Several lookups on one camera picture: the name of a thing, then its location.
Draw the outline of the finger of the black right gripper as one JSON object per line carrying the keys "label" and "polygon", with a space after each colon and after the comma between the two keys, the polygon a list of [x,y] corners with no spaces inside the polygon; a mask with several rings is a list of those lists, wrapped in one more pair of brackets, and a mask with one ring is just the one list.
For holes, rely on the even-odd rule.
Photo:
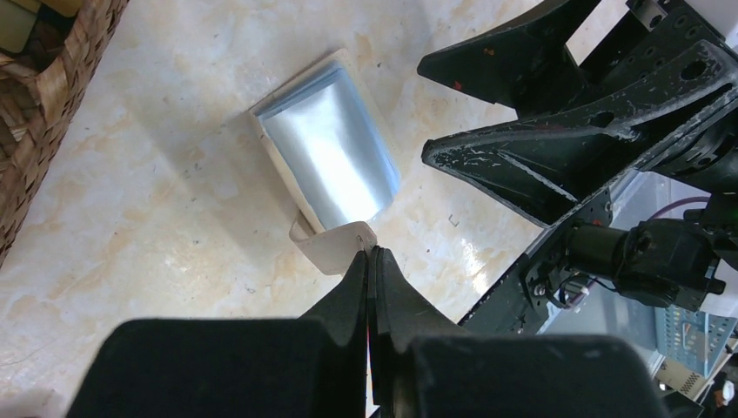
{"label": "finger of the black right gripper", "polygon": [[588,89],[567,40],[597,6],[594,0],[543,1],[478,36],[421,58],[417,72],[520,118],[574,106]]}
{"label": "finger of the black right gripper", "polygon": [[422,161],[538,226],[632,169],[652,171],[737,106],[737,56],[706,40],[591,103],[426,142]]}

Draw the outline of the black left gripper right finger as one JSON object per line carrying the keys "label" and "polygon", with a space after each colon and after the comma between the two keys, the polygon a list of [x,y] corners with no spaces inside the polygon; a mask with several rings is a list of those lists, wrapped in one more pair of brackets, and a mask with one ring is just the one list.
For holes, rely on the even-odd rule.
{"label": "black left gripper right finger", "polygon": [[606,335],[471,333],[368,259],[372,399],[384,417],[664,417],[640,356]]}

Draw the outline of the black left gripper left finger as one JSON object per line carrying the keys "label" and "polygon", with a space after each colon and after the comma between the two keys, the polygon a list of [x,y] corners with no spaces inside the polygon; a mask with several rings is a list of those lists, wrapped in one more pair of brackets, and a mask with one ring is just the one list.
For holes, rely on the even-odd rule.
{"label": "black left gripper left finger", "polygon": [[70,417],[362,417],[365,252],[293,319],[139,319],[99,348]]}

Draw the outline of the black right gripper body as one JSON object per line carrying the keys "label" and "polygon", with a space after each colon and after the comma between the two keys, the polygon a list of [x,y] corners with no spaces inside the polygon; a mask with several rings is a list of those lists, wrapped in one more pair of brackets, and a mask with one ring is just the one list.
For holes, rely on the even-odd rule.
{"label": "black right gripper body", "polygon": [[[631,1],[627,7],[587,58],[576,62],[588,89],[563,111],[626,88],[701,40],[733,51],[688,2]],[[631,171],[698,188],[708,194],[707,206],[688,210],[682,219],[616,229],[610,188]],[[484,334],[533,334],[547,320],[549,306],[572,308],[575,288],[592,282],[646,306],[689,311],[727,291],[727,282],[713,279],[711,271],[720,262],[737,265],[737,106],[686,151],[652,171],[632,169],[613,184],[559,224],[543,226],[543,241],[503,273],[461,325]]]}

